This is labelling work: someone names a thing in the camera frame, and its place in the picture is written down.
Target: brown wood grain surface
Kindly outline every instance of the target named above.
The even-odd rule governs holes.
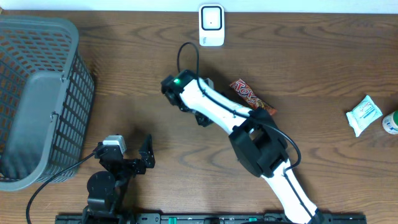
[[[84,156],[119,133],[132,158],[152,134],[155,169],[130,183],[125,206],[164,213],[282,210],[271,188],[236,160],[221,128],[198,126],[160,92],[160,82],[177,74],[180,45],[198,43],[197,13],[6,14],[64,17],[77,26],[79,50],[98,81]],[[383,130],[380,118],[356,138],[345,113],[365,95],[384,115],[398,109],[398,17],[227,13],[225,36],[222,47],[200,47],[201,76],[239,102],[228,85],[242,78],[278,109],[277,125],[301,148],[295,175],[308,197],[324,211],[397,223],[398,137]],[[192,49],[183,51],[181,64],[195,68]],[[294,160],[291,148],[289,154]],[[80,213],[87,180],[99,170],[98,160],[90,159],[75,178],[44,188],[32,205],[33,223]],[[25,223],[38,186],[0,192],[0,223]]]

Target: wet wipes packet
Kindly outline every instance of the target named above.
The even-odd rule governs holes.
[[[358,106],[346,113],[349,125],[353,127],[358,137],[373,121],[382,116],[381,110],[373,103],[370,96],[366,96]]]

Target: red wrapper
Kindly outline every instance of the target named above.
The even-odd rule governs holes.
[[[271,116],[276,113],[277,110],[268,103],[262,101],[260,98],[256,97],[250,86],[242,79],[232,82],[229,86],[233,88],[235,92],[241,96],[241,98],[243,98],[253,109],[260,107],[264,110],[267,110]]]

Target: electrical cord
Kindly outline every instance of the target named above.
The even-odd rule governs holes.
[[[196,51],[196,53],[197,53],[197,70],[196,70],[196,74],[195,74],[195,75],[196,75],[196,78],[197,78],[197,83],[198,83],[199,90],[203,93],[203,95],[205,95],[209,100],[211,100],[211,101],[212,101],[213,103],[215,103],[216,105],[218,105],[218,106],[222,107],[223,109],[225,109],[226,111],[232,113],[234,116],[239,116],[239,117],[242,117],[242,118],[246,118],[247,120],[252,121],[253,123],[262,124],[262,125],[264,125],[265,127],[269,128],[269,129],[271,129],[271,130],[273,130],[273,131],[276,131],[277,133],[281,134],[286,140],[288,140],[288,142],[289,142],[289,143],[293,146],[293,148],[296,150],[296,153],[297,153],[297,160],[296,160],[296,162],[295,162],[294,164],[292,164],[292,165],[289,166],[288,168],[285,168],[285,169],[284,169],[284,177],[286,178],[286,181],[289,183],[290,187],[292,188],[292,190],[293,190],[294,194],[296,195],[298,201],[300,202],[301,206],[302,206],[302,207],[305,209],[305,211],[310,215],[310,217],[313,218],[313,215],[312,215],[311,212],[308,210],[308,208],[304,205],[302,199],[300,198],[299,194],[297,193],[296,189],[294,188],[293,184],[291,183],[289,177],[288,177],[287,174],[286,174],[286,172],[287,172],[288,170],[291,170],[291,169],[297,167],[297,166],[301,163],[301,152],[300,152],[299,147],[296,145],[296,143],[293,141],[293,139],[291,139],[291,138],[290,138],[287,134],[285,134],[283,131],[281,131],[281,130],[279,130],[279,129],[277,129],[277,128],[275,128],[275,127],[273,127],[273,126],[271,126],[271,125],[269,125],[269,124],[267,124],[267,123],[265,123],[265,122],[263,122],[263,121],[261,121],[261,120],[252,118],[252,117],[250,117],[250,116],[248,116],[248,115],[246,115],[246,114],[238,113],[236,110],[232,110],[231,108],[228,108],[227,106],[223,105],[222,103],[218,102],[218,101],[215,100],[213,97],[211,97],[211,96],[206,92],[206,90],[203,89],[203,88],[201,87],[201,85],[200,85],[200,82],[199,82],[199,50],[198,50],[198,47],[197,47],[194,43],[192,43],[192,42],[186,42],[186,43],[184,43],[183,45],[181,45],[180,49],[178,50],[178,54],[177,54],[177,70],[178,70],[179,73],[181,72],[181,70],[180,70],[180,54],[181,54],[182,49],[183,49],[186,45],[192,45],[192,46],[195,48],[195,51]]]
[[[92,156],[95,155],[95,152],[91,153],[90,155],[86,156],[84,159],[82,159],[81,161],[77,162],[76,164],[64,169],[63,171],[60,171],[56,174],[54,174],[51,178],[49,178],[46,182],[44,182],[36,191],[35,193],[32,195],[32,197],[30,198],[27,206],[26,206],[26,221],[28,224],[32,224],[31,220],[30,220],[30,206],[32,206],[32,202],[33,200],[36,198],[37,194],[39,194],[39,192],[47,185],[49,184],[51,181],[53,181],[55,178],[57,178],[59,175],[63,174],[64,172],[70,171],[71,169],[79,166],[80,164],[84,163],[86,160],[88,160],[89,158],[91,158]]]

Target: black cable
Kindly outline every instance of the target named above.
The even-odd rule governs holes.
[[[76,164],[64,169],[63,171],[60,171],[56,174],[54,174],[51,178],[49,178],[46,182],[44,182],[36,191],[35,193],[32,195],[32,197],[30,198],[27,206],[26,206],[26,221],[28,222],[28,224],[32,224],[31,220],[30,220],[30,206],[32,205],[33,200],[36,198],[37,194],[47,185],[49,184],[51,181],[53,181],[55,178],[57,178],[59,175],[63,174],[64,172],[70,171],[71,169],[79,166],[80,164],[84,163],[87,159],[91,158],[92,156],[94,156],[95,152],[91,153],[90,155],[86,156],[84,159],[82,159],[81,161],[77,162]]]
[[[296,160],[296,162],[295,162],[294,164],[292,164],[292,165],[289,166],[288,168],[285,168],[285,169],[284,169],[284,177],[286,178],[287,182],[289,183],[290,187],[292,188],[292,190],[293,190],[294,194],[296,195],[298,201],[300,202],[301,206],[302,206],[302,207],[305,209],[305,211],[310,215],[310,217],[313,218],[313,215],[310,213],[310,211],[308,210],[308,208],[304,205],[302,199],[300,198],[299,194],[297,193],[296,189],[294,188],[293,184],[291,183],[291,181],[289,180],[289,178],[287,177],[287,174],[286,174],[286,172],[287,172],[288,170],[291,170],[291,169],[297,167],[297,166],[301,163],[301,152],[300,152],[299,147],[296,145],[296,143],[293,141],[293,139],[291,139],[291,138],[290,138],[287,134],[285,134],[283,131],[281,131],[281,130],[279,130],[279,129],[277,129],[277,128],[275,128],[275,127],[273,127],[273,126],[271,126],[271,125],[269,125],[269,124],[267,124],[267,123],[265,123],[265,122],[263,122],[263,121],[261,121],[261,120],[252,118],[252,117],[250,117],[250,116],[248,116],[248,115],[246,115],[246,114],[238,113],[236,110],[232,110],[232,109],[228,108],[227,106],[223,105],[222,103],[216,101],[213,97],[211,97],[211,96],[206,92],[206,90],[204,90],[204,89],[201,87],[200,82],[199,82],[199,50],[198,50],[198,47],[197,47],[194,43],[192,43],[192,42],[186,42],[186,43],[184,43],[183,45],[181,45],[180,49],[178,50],[178,54],[177,54],[177,70],[178,70],[178,72],[181,72],[181,71],[180,71],[180,53],[181,53],[182,49],[183,49],[186,45],[188,45],[188,44],[192,45],[192,46],[195,48],[195,51],[196,51],[196,53],[197,53],[197,72],[196,72],[196,76],[197,76],[197,77],[196,77],[196,78],[197,78],[197,83],[198,83],[199,90],[203,93],[203,95],[205,95],[209,100],[211,100],[211,101],[212,101],[213,103],[215,103],[216,105],[218,105],[218,106],[222,107],[223,109],[225,109],[226,111],[229,111],[230,113],[232,113],[234,116],[239,116],[239,117],[242,117],[242,118],[246,118],[246,119],[252,121],[253,123],[262,124],[262,125],[264,125],[265,127],[270,128],[270,129],[272,129],[273,131],[276,131],[277,133],[281,134],[286,140],[288,140],[288,142],[291,143],[291,145],[294,147],[294,149],[296,150],[296,153],[297,153],[297,160]]]

